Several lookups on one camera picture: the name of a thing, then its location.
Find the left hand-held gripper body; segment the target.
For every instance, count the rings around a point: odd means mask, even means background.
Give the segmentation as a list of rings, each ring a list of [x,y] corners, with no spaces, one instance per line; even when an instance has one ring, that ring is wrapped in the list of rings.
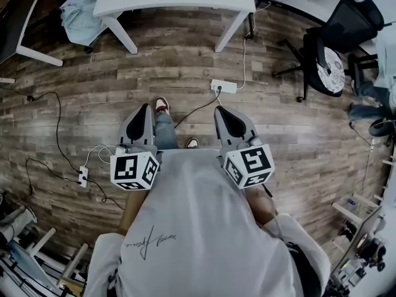
[[[110,157],[111,182],[125,191],[150,190],[160,169],[157,151],[151,137],[131,140],[122,136]]]

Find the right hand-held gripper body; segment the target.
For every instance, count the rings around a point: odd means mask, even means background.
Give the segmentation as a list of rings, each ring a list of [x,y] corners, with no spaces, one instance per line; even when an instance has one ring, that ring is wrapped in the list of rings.
[[[239,189],[264,184],[275,171],[269,145],[263,144],[255,133],[218,138],[222,145],[220,164]]]

